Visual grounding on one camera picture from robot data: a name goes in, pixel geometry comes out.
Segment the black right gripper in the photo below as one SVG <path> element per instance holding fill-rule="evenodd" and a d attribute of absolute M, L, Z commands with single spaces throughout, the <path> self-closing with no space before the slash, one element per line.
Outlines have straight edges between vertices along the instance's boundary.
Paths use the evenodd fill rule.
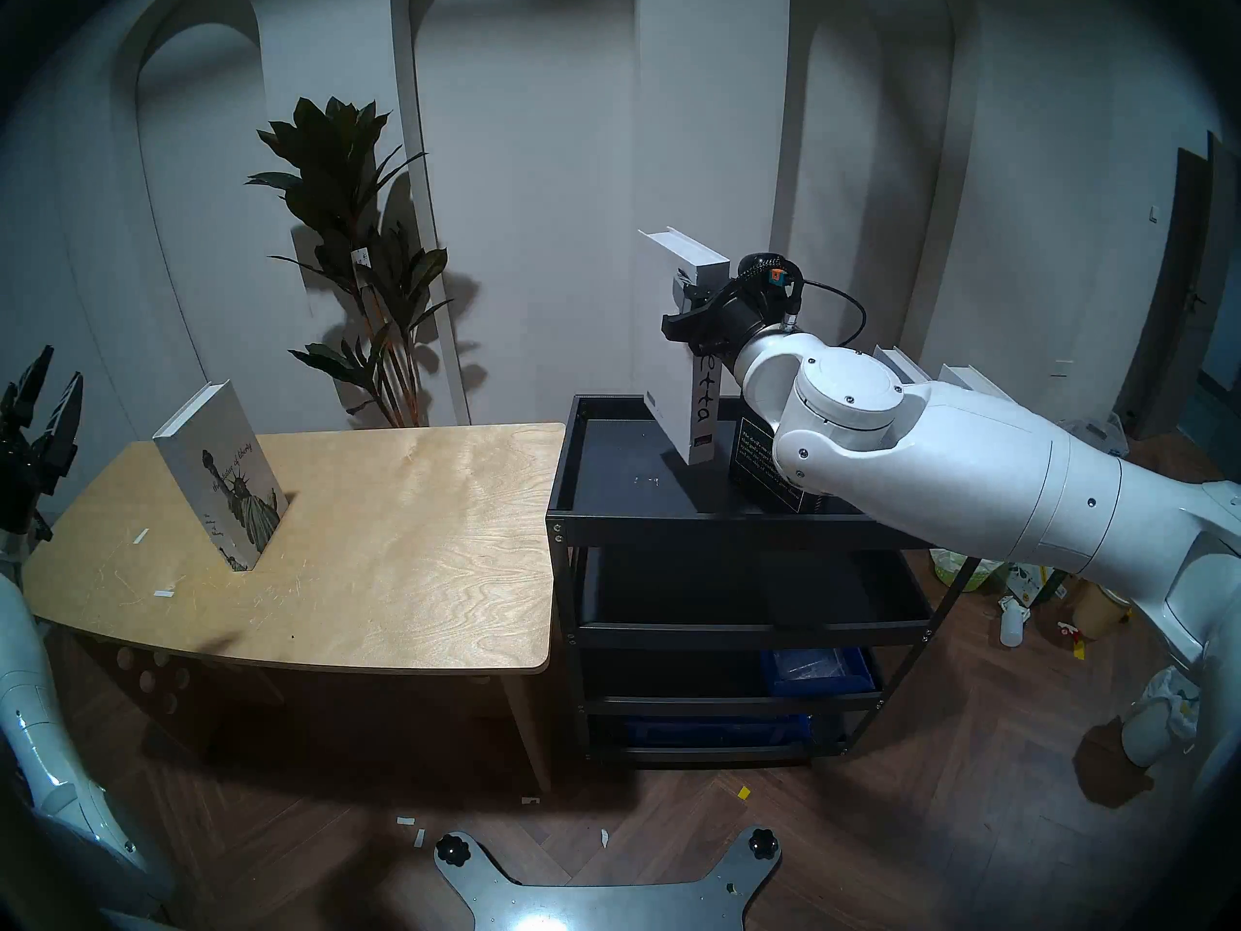
<path fill-rule="evenodd" d="M 678 268 L 674 304 L 690 312 L 664 315 L 663 335 L 696 350 L 697 358 L 735 359 L 752 336 L 784 324 L 792 290 L 791 274 L 738 274 L 716 290 L 704 290 Z"/>

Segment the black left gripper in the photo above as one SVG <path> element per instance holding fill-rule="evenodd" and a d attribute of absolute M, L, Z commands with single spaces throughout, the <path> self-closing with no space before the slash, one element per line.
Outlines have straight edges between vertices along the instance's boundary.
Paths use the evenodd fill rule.
<path fill-rule="evenodd" d="M 38 396 L 46 381 L 55 348 L 46 345 L 38 358 L 10 382 L 2 396 L 1 426 L 1 530 L 37 541 L 52 539 L 52 530 L 37 510 L 45 489 L 45 475 L 67 475 L 76 458 L 76 443 L 84 391 L 83 374 L 72 375 L 65 394 L 34 443 L 24 430 L 34 421 Z"/>

